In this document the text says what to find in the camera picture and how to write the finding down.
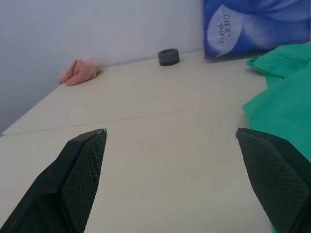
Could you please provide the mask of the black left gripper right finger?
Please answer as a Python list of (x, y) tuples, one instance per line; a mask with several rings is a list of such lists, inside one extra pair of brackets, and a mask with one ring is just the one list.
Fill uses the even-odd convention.
[(287, 140), (238, 128), (236, 138), (259, 202), (278, 233), (311, 231), (311, 163)]

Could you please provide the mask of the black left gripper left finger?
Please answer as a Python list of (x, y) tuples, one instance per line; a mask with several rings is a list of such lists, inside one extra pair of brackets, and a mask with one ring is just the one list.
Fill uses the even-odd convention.
[(98, 190), (107, 130), (83, 133), (34, 180), (2, 233), (82, 233)]

